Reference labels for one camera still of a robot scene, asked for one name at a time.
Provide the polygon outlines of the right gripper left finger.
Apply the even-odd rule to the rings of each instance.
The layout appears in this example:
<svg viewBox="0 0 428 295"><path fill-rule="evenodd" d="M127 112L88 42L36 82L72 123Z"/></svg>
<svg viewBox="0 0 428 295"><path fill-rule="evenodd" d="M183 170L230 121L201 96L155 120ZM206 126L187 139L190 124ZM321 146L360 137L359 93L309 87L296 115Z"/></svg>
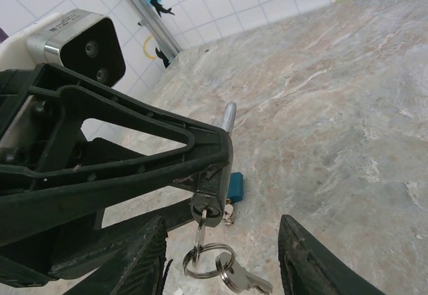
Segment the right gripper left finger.
<svg viewBox="0 0 428 295"><path fill-rule="evenodd" d="M163 295L167 229L163 218L151 219L116 254L112 295Z"/></svg>

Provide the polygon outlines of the aluminium frame post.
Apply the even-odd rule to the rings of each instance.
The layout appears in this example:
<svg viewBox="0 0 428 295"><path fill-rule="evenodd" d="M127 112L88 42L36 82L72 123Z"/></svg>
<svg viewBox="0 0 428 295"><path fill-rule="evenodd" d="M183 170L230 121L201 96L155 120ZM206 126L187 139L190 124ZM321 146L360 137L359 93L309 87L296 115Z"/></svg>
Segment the aluminium frame post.
<svg viewBox="0 0 428 295"><path fill-rule="evenodd" d="M153 34L160 50L172 62L183 50L161 18L150 8L147 0L129 0L133 7L138 11L140 21Z"/></svg>

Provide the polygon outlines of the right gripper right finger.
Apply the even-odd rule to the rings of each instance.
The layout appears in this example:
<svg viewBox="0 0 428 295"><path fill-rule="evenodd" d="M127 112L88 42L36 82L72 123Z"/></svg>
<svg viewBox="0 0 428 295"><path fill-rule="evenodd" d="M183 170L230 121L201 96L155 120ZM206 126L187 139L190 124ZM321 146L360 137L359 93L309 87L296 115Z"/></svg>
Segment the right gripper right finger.
<svg viewBox="0 0 428 295"><path fill-rule="evenodd" d="M291 215L278 232L285 295L386 295L351 270Z"/></svg>

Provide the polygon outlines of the blue padlock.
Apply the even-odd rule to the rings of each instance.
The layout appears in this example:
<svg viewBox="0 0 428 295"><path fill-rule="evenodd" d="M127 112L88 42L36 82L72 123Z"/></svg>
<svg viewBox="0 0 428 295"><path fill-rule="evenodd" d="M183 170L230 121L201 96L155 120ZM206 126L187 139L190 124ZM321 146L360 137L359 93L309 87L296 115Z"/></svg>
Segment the blue padlock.
<svg viewBox="0 0 428 295"><path fill-rule="evenodd" d="M229 181L227 198L232 204L243 200L243 174L240 172L232 173Z"/></svg>

